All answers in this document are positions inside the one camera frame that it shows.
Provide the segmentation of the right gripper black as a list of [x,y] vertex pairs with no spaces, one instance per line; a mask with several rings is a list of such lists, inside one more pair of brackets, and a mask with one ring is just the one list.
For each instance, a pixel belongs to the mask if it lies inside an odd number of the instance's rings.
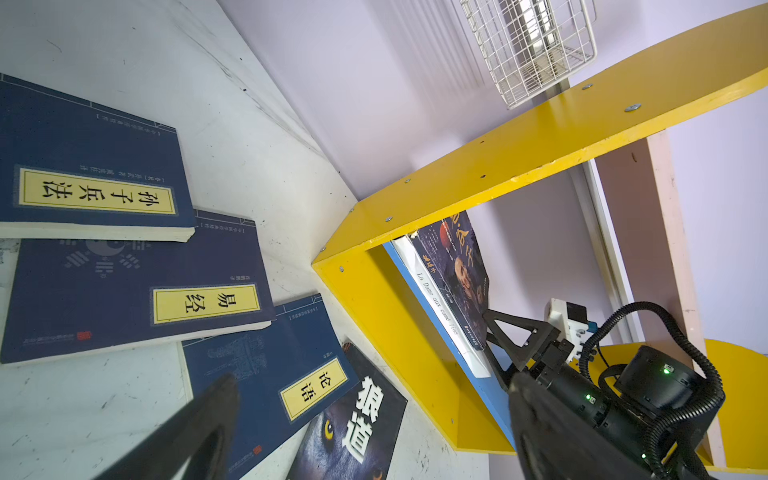
[[[645,423],[619,397],[585,378],[567,362],[573,346],[557,340],[559,331],[544,320],[488,309],[486,357],[497,380],[508,391],[512,377],[525,374],[551,392],[601,437],[637,462],[645,462]],[[584,350],[580,359],[590,359]]]

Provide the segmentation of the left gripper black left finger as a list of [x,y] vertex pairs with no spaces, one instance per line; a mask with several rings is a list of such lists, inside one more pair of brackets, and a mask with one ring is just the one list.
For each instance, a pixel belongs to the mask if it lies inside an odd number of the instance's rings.
[[181,408],[100,479],[224,479],[240,396],[226,374]]

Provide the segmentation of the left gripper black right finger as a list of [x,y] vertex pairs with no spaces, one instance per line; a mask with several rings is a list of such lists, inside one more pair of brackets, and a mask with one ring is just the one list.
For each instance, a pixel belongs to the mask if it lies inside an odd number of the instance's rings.
[[508,390],[515,449],[527,479],[649,479],[651,474],[525,374]]

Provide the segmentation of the white portfolio book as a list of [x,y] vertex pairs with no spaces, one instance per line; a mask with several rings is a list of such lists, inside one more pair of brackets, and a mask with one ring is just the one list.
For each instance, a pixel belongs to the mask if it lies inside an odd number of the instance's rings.
[[467,364],[471,376],[474,378],[489,378],[491,372],[485,360],[481,358],[470,342],[465,337],[456,317],[451,310],[451,305],[445,295],[439,289],[428,267],[419,256],[416,247],[408,236],[403,236],[392,241],[394,249],[412,280],[417,284],[418,290],[428,303],[427,311],[432,311],[443,327],[460,357]]

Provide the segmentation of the dark purple portrait book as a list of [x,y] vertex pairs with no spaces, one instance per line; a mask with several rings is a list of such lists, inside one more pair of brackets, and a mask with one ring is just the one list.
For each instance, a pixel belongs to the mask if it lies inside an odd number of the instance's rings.
[[468,344],[486,345],[482,314],[488,309],[489,277],[468,213],[462,211],[408,235]]

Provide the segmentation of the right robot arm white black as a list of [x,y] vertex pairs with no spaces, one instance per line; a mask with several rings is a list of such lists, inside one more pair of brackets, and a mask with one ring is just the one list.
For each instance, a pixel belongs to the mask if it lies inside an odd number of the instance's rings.
[[[629,314],[656,315],[689,367],[642,345],[627,364],[593,379],[589,356]],[[515,447],[528,479],[706,479],[696,453],[725,402],[713,363],[682,332],[664,307],[636,301],[616,310],[576,349],[547,321],[487,310],[487,339],[511,364],[491,362],[509,397]]]

